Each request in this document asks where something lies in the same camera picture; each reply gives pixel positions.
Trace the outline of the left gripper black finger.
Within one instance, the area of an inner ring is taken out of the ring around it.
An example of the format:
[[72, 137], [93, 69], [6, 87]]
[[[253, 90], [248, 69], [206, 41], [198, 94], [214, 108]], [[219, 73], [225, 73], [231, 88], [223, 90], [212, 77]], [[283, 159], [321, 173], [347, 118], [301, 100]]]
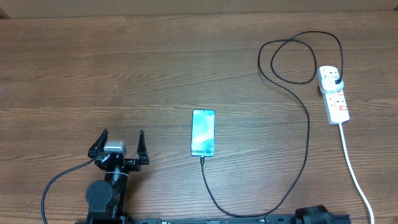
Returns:
[[139, 156], [140, 165], [149, 165], [150, 159], [149, 159], [149, 155], [148, 155], [146, 144], [145, 144], [143, 130], [140, 130], [140, 133], [139, 133], [137, 155]]
[[108, 130], [104, 129], [100, 137], [95, 141], [95, 143], [88, 150], [88, 157], [95, 158], [100, 151], [104, 149], [104, 145], [108, 140]]

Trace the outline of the Samsung Galaxy smartphone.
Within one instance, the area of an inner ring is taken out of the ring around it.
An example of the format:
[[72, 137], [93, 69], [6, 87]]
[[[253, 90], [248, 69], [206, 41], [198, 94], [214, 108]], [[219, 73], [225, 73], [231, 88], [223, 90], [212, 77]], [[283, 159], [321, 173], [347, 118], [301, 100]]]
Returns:
[[191, 156], [215, 155], [215, 110], [193, 110]]

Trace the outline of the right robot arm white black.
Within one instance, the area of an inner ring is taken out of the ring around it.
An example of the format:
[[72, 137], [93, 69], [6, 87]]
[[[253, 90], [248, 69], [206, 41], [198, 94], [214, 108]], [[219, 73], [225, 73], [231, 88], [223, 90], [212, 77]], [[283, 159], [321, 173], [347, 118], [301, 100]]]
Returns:
[[332, 224], [332, 217], [323, 205], [298, 208], [291, 224]]

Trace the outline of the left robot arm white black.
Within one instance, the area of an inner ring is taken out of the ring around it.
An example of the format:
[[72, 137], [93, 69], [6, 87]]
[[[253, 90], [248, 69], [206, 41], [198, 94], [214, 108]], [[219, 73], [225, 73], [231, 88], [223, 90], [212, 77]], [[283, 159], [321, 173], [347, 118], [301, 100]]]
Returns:
[[139, 172], [150, 161], [143, 131], [139, 133], [138, 158], [126, 158], [125, 155], [125, 142], [109, 140], [107, 129], [89, 148], [88, 157], [105, 173], [103, 180], [93, 182], [86, 190], [87, 223], [134, 223], [124, 206], [129, 173]]

